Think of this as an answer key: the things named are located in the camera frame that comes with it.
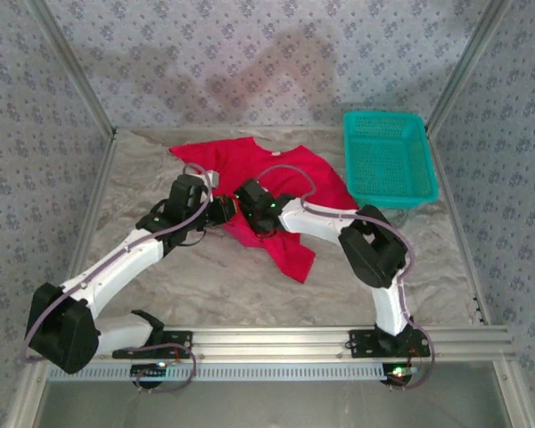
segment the red t-shirt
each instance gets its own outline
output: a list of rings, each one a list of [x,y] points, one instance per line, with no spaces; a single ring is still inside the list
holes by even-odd
[[[289,152],[270,152],[258,146],[253,137],[246,136],[180,145],[169,151],[184,162],[194,162],[217,171],[219,186],[215,194],[234,197],[235,189],[249,178],[257,177],[274,165],[287,164],[304,170],[315,182],[317,192],[308,198],[309,202],[340,210],[358,208],[333,168],[302,145]],[[282,193],[301,197],[311,190],[305,177],[292,169],[268,172],[260,183],[276,198]],[[300,283],[307,279],[315,253],[300,244],[299,234],[280,231],[271,237],[256,236],[239,210],[223,227],[242,245],[264,248],[287,276]]]

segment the teal plastic basket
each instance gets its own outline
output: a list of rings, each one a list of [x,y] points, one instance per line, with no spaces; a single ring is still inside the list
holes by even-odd
[[[347,188],[359,205],[410,209],[438,199],[428,137],[419,116],[349,111],[344,127]]]

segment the gray fabric surface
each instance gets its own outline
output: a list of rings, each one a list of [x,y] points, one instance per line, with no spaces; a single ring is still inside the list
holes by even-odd
[[[249,134],[274,151],[304,144],[344,175],[340,130],[120,131],[89,263],[168,196],[183,166],[168,154],[168,146]],[[472,323],[473,294],[445,202],[386,214],[416,247],[416,269],[407,278],[408,303],[416,319],[425,324]],[[212,228],[200,244],[177,248],[146,269],[102,316],[144,309],[170,325],[372,324],[370,291],[354,276],[342,250],[316,238],[302,241],[317,254],[305,284],[282,274],[265,251],[246,249],[223,229]]]

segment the patterned wallpaper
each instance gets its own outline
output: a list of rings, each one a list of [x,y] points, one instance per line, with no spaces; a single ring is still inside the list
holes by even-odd
[[[514,0],[438,134],[496,323],[535,393],[535,0]]]
[[[24,3],[0,0],[0,426],[31,295],[65,274],[105,143]]]
[[[116,127],[427,118],[485,0],[47,0]]]

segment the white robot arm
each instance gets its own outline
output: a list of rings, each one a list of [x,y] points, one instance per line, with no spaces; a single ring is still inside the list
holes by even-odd
[[[228,221],[237,211],[236,204],[256,232],[285,230],[340,245],[357,277],[371,287],[376,310],[375,328],[390,337],[397,337],[405,330],[407,321],[396,282],[398,273],[405,266],[406,250],[380,227],[341,217],[363,211],[335,210],[310,204],[320,212],[339,217],[312,214],[304,210],[299,198],[283,195],[275,199],[254,180],[244,183],[236,191],[235,200],[211,198],[208,190],[200,177],[179,176],[171,187],[169,198],[159,202],[103,259],[58,287],[42,285],[34,294],[28,331],[54,300],[71,289],[76,290],[36,330],[30,338],[30,348],[67,373],[75,373],[95,355],[149,343],[155,321],[159,323],[154,317],[134,311],[125,317],[98,319],[102,309],[139,273],[182,243],[189,230],[202,230],[204,226]],[[171,234],[157,235],[189,218],[206,198],[210,198],[208,208],[188,226]],[[367,206],[363,210],[368,211],[363,212],[365,215],[386,222],[375,207]]]

